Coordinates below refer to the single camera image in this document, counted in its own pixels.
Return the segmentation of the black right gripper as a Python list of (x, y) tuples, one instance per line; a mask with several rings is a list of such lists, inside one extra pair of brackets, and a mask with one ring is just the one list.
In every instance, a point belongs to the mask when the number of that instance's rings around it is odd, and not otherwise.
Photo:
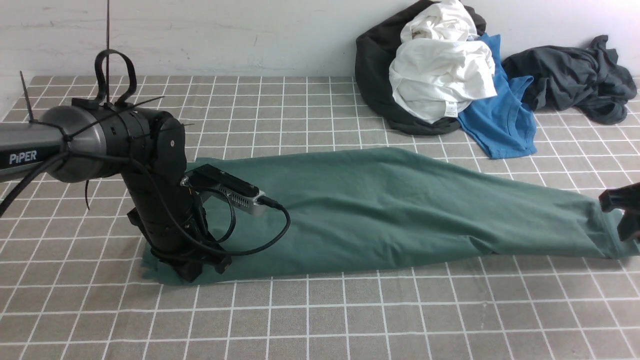
[(598, 200), (602, 212), (622, 210), (622, 218), (617, 225), (621, 241), (640, 239), (640, 183), (606, 189)]

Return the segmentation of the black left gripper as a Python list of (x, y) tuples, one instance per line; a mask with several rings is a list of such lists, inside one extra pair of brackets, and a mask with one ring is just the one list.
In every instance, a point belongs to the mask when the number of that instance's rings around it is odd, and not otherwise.
[(201, 196), (157, 174), (151, 178), (137, 171), (123, 173), (134, 203), (127, 216), (141, 230), (151, 255), (188, 283), (194, 282), (206, 265), (224, 273), (233, 259), (215, 243)]

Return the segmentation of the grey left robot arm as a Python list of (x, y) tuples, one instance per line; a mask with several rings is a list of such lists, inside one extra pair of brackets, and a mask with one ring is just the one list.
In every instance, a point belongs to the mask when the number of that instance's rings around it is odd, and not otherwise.
[(121, 176), (134, 203), (129, 221), (151, 254), (191, 283), (206, 265), (221, 274), (232, 259), (215, 244), (205, 200), (185, 177), (185, 142), (185, 126), (166, 111), (58, 105), (39, 121), (1, 124), (1, 181)]

